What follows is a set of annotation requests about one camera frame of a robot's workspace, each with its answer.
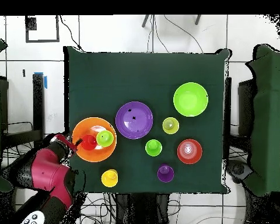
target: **small bowl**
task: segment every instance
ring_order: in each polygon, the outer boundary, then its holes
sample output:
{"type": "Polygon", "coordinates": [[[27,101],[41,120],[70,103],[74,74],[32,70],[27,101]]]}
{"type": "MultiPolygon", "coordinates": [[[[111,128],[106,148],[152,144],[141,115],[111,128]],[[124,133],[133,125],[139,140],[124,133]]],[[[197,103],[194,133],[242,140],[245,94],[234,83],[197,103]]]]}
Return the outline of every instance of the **small bowl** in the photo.
{"type": "Polygon", "coordinates": [[[162,151],[162,144],[158,140],[151,139],[146,143],[145,151],[150,156],[157,156],[162,151]]]}
{"type": "Polygon", "coordinates": [[[111,131],[104,130],[96,135],[96,142],[102,147],[110,146],[113,143],[113,141],[114,137],[111,131]]]}
{"type": "Polygon", "coordinates": [[[173,180],[174,171],[172,167],[168,166],[166,163],[163,163],[157,171],[157,177],[161,182],[168,183],[173,180]]]}
{"type": "Polygon", "coordinates": [[[202,156],[202,148],[199,142],[193,139],[186,139],[177,148],[177,156],[185,164],[194,164],[202,156]]]}
{"type": "Polygon", "coordinates": [[[174,134],[179,130],[180,124],[176,118],[168,117],[164,119],[162,127],[165,133],[174,134]]]}
{"type": "Polygon", "coordinates": [[[106,187],[114,187],[118,182],[118,173],[115,169],[109,169],[101,175],[101,182],[106,187]]]}
{"type": "Polygon", "coordinates": [[[87,151],[92,151],[95,149],[97,142],[96,138],[93,135],[85,135],[82,137],[83,141],[81,142],[80,146],[87,150],[87,151]]]}
{"type": "Polygon", "coordinates": [[[173,104],[181,115],[195,117],[206,109],[208,94],[200,84],[187,82],[175,91],[173,104]]]}

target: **white tile floor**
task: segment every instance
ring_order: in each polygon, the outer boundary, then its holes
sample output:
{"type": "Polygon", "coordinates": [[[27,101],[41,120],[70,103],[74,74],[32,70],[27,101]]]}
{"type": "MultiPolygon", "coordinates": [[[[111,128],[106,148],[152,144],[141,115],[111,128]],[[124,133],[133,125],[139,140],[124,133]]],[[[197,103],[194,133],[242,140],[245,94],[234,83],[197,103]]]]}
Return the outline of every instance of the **white tile floor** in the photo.
{"type": "MultiPolygon", "coordinates": [[[[54,16],[36,17],[38,29],[29,31],[30,39],[55,39],[54,16]]],[[[166,17],[190,32],[204,52],[214,53],[220,48],[232,50],[233,55],[229,63],[229,76],[232,77],[231,122],[237,125],[239,123],[237,86],[239,82],[252,77],[244,63],[252,59],[253,48],[257,44],[267,43],[280,50],[280,38],[275,25],[261,15],[202,15],[197,26],[194,24],[196,15],[166,15],[166,17]]],[[[148,49],[147,40],[151,24],[148,20],[146,26],[141,27],[144,15],[62,16],[62,19],[71,29],[73,39],[85,51],[146,52],[148,49]]],[[[48,88],[45,89],[45,133],[63,131],[62,47],[76,45],[71,40],[68,29],[60,22],[60,18],[59,43],[26,43],[24,23],[24,16],[0,16],[0,39],[5,40],[8,45],[6,52],[0,52],[0,74],[7,76],[9,80],[8,121],[10,123],[33,121],[32,73],[43,72],[48,78],[48,88]],[[26,71],[25,77],[22,74],[23,69],[26,71]]],[[[156,25],[158,36],[169,52],[201,53],[195,40],[168,22],[163,15],[156,15],[156,25]]],[[[154,52],[165,53],[166,50],[156,33],[154,41],[154,52]]],[[[152,50],[151,44],[150,38],[148,51],[152,50]]],[[[21,131],[23,128],[29,126],[13,126],[13,131],[21,131]]],[[[231,132],[237,134],[237,127],[231,126],[231,132]]],[[[181,194],[180,212],[170,216],[170,224],[242,224],[246,203],[243,187],[233,183],[229,176],[226,176],[226,184],[231,192],[224,196],[181,194]],[[222,220],[222,216],[236,219],[222,220]]],[[[31,190],[19,190],[17,204],[24,203],[34,193],[31,190]]],[[[89,194],[91,201],[102,197],[102,194],[89,194]]],[[[178,198],[179,194],[170,196],[170,199],[178,198]]],[[[101,203],[102,200],[98,200],[94,204],[101,203]]],[[[174,206],[176,204],[174,201],[170,202],[172,206],[168,208],[169,213],[178,210],[178,207],[174,206]]],[[[99,208],[89,206],[83,209],[82,213],[92,215],[95,214],[95,209],[100,211],[99,208]]],[[[103,220],[109,224],[110,216],[107,215],[103,220]]],[[[91,219],[82,222],[82,224],[91,223],[93,223],[91,219]]]]}

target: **bowl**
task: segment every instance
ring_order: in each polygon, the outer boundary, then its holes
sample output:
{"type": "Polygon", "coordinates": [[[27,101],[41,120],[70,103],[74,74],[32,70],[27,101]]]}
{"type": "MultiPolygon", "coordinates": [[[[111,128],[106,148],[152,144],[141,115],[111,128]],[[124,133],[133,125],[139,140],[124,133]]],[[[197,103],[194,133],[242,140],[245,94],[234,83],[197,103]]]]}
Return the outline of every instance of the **bowl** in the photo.
{"type": "Polygon", "coordinates": [[[157,156],[162,151],[162,144],[158,140],[151,139],[146,143],[145,151],[150,156],[157,156]]]}
{"type": "Polygon", "coordinates": [[[102,147],[110,146],[114,141],[114,137],[111,131],[101,131],[96,135],[96,142],[102,147]]]}
{"type": "Polygon", "coordinates": [[[168,166],[166,163],[163,163],[157,171],[157,177],[161,182],[168,183],[173,180],[174,171],[172,167],[168,166]]]}
{"type": "Polygon", "coordinates": [[[180,124],[176,118],[168,117],[164,119],[162,127],[165,133],[174,134],[179,130],[180,124]]]}
{"type": "Polygon", "coordinates": [[[175,91],[173,104],[181,115],[195,117],[206,109],[208,94],[200,84],[187,82],[175,91]]]}
{"type": "Polygon", "coordinates": [[[115,169],[109,169],[101,175],[101,182],[106,187],[114,187],[118,182],[118,174],[115,169]]]}
{"type": "Polygon", "coordinates": [[[79,139],[83,139],[85,135],[92,135],[97,137],[98,133],[101,131],[110,131],[114,137],[114,141],[108,147],[102,147],[101,145],[96,145],[92,150],[83,149],[81,145],[78,145],[77,155],[87,161],[87,162],[101,162],[107,159],[115,150],[116,147],[116,132],[112,125],[98,117],[90,117],[80,121],[72,132],[72,142],[75,144],[79,139]]]}
{"type": "Polygon", "coordinates": [[[123,105],[116,114],[115,124],[126,138],[144,137],[152,128],[152,112],[149,107],[138,101],[123,105]]]}
{"type": "Polygon", "coordinates": [[[186,139],[177,148],[177,156],[185,164],[194,164],[202,156],[202,148],[199,142],[193,139],[186,139]]]}

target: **purple bowl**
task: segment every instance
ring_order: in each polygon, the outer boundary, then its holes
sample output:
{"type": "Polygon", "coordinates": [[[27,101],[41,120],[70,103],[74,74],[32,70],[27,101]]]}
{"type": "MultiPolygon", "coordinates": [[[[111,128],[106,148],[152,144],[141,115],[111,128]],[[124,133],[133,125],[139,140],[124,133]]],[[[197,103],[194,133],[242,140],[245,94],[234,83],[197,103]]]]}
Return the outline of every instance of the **purple bowl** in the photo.
{"type": "Polygon", "coordinates": [[[161,182],[168,183],[173,180],[174,171],[172,167],[168,166],[166,163],[163,163],[157,171],[157,177],[161,182]]]}
{"type": "Polygon", "coordinates": [[[123,105],[116,114],[115,124],[126,138],[144,137],[152,128],[152,112],[149,107],[138,101],[123,105]]]}

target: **green bowl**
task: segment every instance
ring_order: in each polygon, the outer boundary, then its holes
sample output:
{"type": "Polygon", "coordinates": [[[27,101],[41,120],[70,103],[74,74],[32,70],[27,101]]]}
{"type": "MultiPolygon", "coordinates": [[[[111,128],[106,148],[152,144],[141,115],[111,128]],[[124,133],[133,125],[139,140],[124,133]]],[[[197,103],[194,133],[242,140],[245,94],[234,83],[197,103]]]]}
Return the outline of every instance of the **green bowl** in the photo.
{"type": "Polygon", "coordinates": [[[150,156],[157,156],[162,151],[162,144],[158,140],[151,139],[146,143],[145,151],[150,156]]]}
{"type": "Polygon", "coordinates": [[[206,109],[208,94],[200,84],[187,82],[175,91],[173,104],[181,115],[195,117],[206,109]]]}
{"type": "Polygon", "coordinates": [[[114,137],[111,131],[104,130],[100,131],[96,135],[96,142],[98,145],[102,147],[108,147],[110,146],[114,141],[114,137]]]}

